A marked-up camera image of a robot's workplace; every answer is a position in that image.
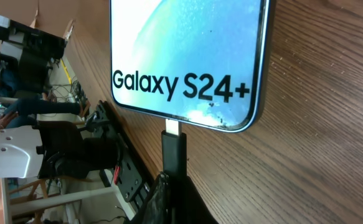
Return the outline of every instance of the phone frame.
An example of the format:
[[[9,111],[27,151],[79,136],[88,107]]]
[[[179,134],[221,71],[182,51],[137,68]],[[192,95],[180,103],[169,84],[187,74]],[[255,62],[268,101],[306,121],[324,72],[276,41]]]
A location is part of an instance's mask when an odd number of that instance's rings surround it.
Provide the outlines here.
[[[253,123],[258,121],[261,117],[264,104],[265,104],[265,90],[266,90],[266,81],[268,75],[268,64],[270,62],[270,51],[271,51],[271,38],[272,38],[272,30],[273,30],[273,21],[275,17],[275,6],[276,0],[264,0],[260,5],[260,15],[259,15],[259,26],[258,26],[258,36],[257,36],[257,47],[256,47],[256,59],[253,73],[258,74],[253,76],[253,85],[252,85],[252,98],[250,101],[250,109],[247,114],[247,117],[244,121],[235,126],[229,126],[228,128],[223,128],[221,126],[208,126],[204,124],[195,123],[189,121],[187,118],[182,116],[176,116],[173,114],[162,113],[158,111],[148,110],[144,108],[138,108],[137,106],[124,105],[119,103],[115,96],[113,96],[113,74],[112,74],[112,13],[111,13],[111,2],[109,3],[109,12],[110,12],[110,83],[111,83],[111,95],[113,101],[122,108],[126,108],[132,111],[159,116],[166,119],[175,119],[183,123],[193,124],[196,126],[214,129],[217,131],[222,131],[226,133],[237,133],[246,130]]]

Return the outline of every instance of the white tile floor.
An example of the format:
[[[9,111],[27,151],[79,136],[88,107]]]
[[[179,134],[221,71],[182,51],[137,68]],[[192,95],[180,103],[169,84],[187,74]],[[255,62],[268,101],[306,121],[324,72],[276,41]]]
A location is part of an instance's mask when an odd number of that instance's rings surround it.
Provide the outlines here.
[[[67,67],[70,78],[75,80],[74,72],[71,66],[68,64],[67,59],[64,57],[64,64]],[[54,70],[50,74],[50,84],[51,85],[67,85],[69,84],[68,78],[62,68],[62,65],[59,64],[59,68],[54,65]],[[54,93],[58,97],[58,102],[65,101],[65,98],[68,97],[68,92],[70,91],[70,86],[58,87],[54,86]],[[37,119],[44,121],[79,121],[79,117],[72,114],[47,114],[46,116],[38,115]],[[82,136],[89,137],[91,136],[88,132],[83,132]],[[72,182],[69,180],[62,180],[61,183],[65,186],[64,192],[62,193],[74,193],[83,190],[94,190],[104,188],[104,185],[101,182],[101,179],[98,175],[98,171],[90,172],[88,177],[89,179],[94,180],[93,183],[86,182]],[[107,194],[97,197],[91,197],[87,199],[83,199],[81,202],[75,202],[66,207],[58,207],[55,209],[46,210],[44,217],[50,220],[63,220],[64,222],[74,223],[74,224],[90,224],[91,222],[106,219],[111,220],[112,218],[118,215],[124,215],[124,213],[116,208],[116,206],[120,206],[115,194]],[[110,223],[123,223],[123,219],[115,219]]]

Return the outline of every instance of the desk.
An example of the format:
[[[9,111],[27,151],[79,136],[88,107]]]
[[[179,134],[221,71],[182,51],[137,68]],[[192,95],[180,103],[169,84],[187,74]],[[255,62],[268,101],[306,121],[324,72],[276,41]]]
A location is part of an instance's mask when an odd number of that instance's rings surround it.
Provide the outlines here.
[[[108,1],[80,1],[76,21],[72,69],[92,105],[127,120],[156,175],[164,120],[111,98]],[[220,223],[363,223],[363,1],[279,0],[261,120],[183,131],[188,174]]]

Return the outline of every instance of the floor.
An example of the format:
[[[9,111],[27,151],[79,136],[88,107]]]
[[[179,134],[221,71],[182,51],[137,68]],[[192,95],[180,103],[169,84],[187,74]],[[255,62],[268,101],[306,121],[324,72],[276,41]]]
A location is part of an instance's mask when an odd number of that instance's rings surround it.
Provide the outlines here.
[[[75,74],[72,68],[69,66],[67,59],[64,57],[63,60],[65,66],[67,67],[70,78],[75,81]],[[54,65],[54,69],[50,74],[50,84],[54,86],[53,90],[57,96],[58,102],[72,101],[72,99],[69,97],[70,85],[68,85],[68,78],[61,63],[59,64],[59,67]],[[73,114],[40,114],[37,116],[37,119],[43,121],[81,121],[78,116]],[[86,138],[90,137],[91,134],[85,131],[82,133],[82,136]],[[87,178],[94,180],[94,182],[86,183],[61,180],[58,186],[52,183],[50,186],[50,194],[59,193],[60,189],[61,194],[71,194],[84,190],[104,188],[104,185],[102,184],[98,175],[98,171],[90,172]],[[23,185],[32,181],[35,181],[35,179],[20,180],[19,182],[21,185]],[[28,190],[25,190],[22,191],[19,196],[24,196],[28,193]],[[39,197],[39,194],[42,193],[40,187],[36,190],[36,193]],[[50,221],[62,221],[64,223],[90,224],[91,222],[99,220],[111,220],[117,216],[124,216],[125,214],[123,211],[117,207],[120,207],[120,203],[117,200],[115,193],[111,196],[106,194],[87,198],[81,200],[80,202],[75,202],[66,206],[47,209],[43,215],[43,219],[49,219]],[[123,223],[123,219],[114,219],[109,223]]]

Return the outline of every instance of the yellow tape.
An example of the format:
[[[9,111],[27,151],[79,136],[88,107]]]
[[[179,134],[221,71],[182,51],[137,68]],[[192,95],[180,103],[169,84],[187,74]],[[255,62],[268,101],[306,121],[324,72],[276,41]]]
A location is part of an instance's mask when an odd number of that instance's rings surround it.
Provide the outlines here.
[[[65,74],[68,77],[69,84],[72,84],[72,79],[70,78],[69,72],[68,72],[67,67],[65,66],[64,61],[62,60],[62,58],[61,58],[61,64],[62,64],[62,68],[65,71]]]

